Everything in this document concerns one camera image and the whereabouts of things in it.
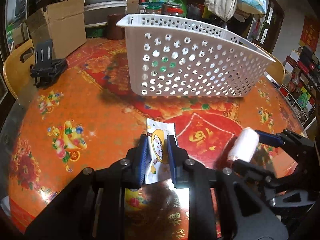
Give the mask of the white roll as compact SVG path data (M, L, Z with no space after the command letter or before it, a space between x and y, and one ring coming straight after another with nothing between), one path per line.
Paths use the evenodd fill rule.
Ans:
M229 151L227 161L231 163L236 160L242 160L249 163L258 144L259 134L250 127L244 128Z

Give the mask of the white printed snack packet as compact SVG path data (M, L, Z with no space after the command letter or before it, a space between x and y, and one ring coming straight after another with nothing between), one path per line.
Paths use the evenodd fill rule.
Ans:
M175 134L175 124L146 120L150 160L147 161L145 183L153 184L171 178L167 137Z

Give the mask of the shelf with colourful boxes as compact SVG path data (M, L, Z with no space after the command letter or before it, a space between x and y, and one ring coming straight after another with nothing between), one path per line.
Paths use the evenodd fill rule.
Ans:
M285 77L279 91L301 125L308 129L316 120L316 93L319 92L319 58L308 47L299 47L286 57Z

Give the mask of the right wooden chair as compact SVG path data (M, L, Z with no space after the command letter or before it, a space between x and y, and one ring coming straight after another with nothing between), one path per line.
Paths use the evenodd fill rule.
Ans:
M266 68L266 72L276 81L277 84L281 85L285 76L285 68L283 64L275 58L273 55L269 56L274 60L273 63L269 64Z

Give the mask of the wooden chair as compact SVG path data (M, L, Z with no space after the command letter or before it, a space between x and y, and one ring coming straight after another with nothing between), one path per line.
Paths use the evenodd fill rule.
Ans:
M269 56L274 60L273 63L269 64L266 68L266 72L276 81L277 84L281 85L285 76L285 68L283 64L275 58L273 55Z
M30 82L30 68L35 63L35 52L32 39L24 42L6 59L3 66L5 84L17 100L23 88Z

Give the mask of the red patterned tablecloth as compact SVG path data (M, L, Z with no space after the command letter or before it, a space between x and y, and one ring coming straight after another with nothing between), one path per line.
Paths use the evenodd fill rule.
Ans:
M146 132L146 120L175 124L178 145L213 167L245 127L278 133L303 128L283 96L262 77L243 99L140 97L130 90L123 40L91 39L68 57L52 87L22 114L9 166L13 224L31 221L85 167L108 167Z

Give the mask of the green fabric packet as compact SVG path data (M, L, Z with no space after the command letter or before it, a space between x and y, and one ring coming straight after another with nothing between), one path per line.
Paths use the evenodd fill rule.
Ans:
M174 70L178 63L175 59L169 56L160 56L151 59L150 67L151 70L160 73L166 73Z

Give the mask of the white perforated plastic basket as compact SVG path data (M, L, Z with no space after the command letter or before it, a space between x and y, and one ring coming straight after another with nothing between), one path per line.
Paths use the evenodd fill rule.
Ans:
M125 31L130 87L140 96L245 96L274 60L226 29L182 17L128 14ZM151 70L152 58L178 63L166 73Z

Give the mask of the dark brown cylindrical container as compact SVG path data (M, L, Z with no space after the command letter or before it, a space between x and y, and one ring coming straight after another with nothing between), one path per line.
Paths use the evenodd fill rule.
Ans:
M107 16L106 38L109 40L123 40L125 38L124 29L117 26L117 22L124 16L124 14L112 14Z

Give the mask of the black phone stand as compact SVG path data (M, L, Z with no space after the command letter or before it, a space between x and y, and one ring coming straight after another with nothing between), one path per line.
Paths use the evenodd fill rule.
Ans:
M34 79L36 88L47 88L56 83L60 75L67 69L64 59L53 59L53 40L40 42L35 47L35 63L30 67L30 77Z

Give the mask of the red lidded glass jar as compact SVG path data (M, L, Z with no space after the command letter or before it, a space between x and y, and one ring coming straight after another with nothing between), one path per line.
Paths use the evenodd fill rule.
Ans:
M183 11L182 6L180 4L164 2L162 4L161 14L183 17L184 11Z

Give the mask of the left wooden chair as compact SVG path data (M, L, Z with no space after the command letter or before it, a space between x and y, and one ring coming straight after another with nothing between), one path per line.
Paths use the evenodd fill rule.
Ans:
M24 42L6 59L3 66L5 84L17 100L23 88L30 82L30 68L35 63L35 52L32 39Z

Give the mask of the brown cardboard box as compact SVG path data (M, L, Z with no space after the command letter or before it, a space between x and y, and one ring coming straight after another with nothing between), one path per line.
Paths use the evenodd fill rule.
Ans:
M53 41L54 59L63 59L87 41L84 0L65 0L37 10L26 20L33 45Z

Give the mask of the red wall hanging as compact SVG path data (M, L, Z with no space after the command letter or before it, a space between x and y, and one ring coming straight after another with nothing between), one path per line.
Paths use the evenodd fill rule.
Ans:
M307 46L315 52L319 40L319 21L313 17L305 16L299 45Z

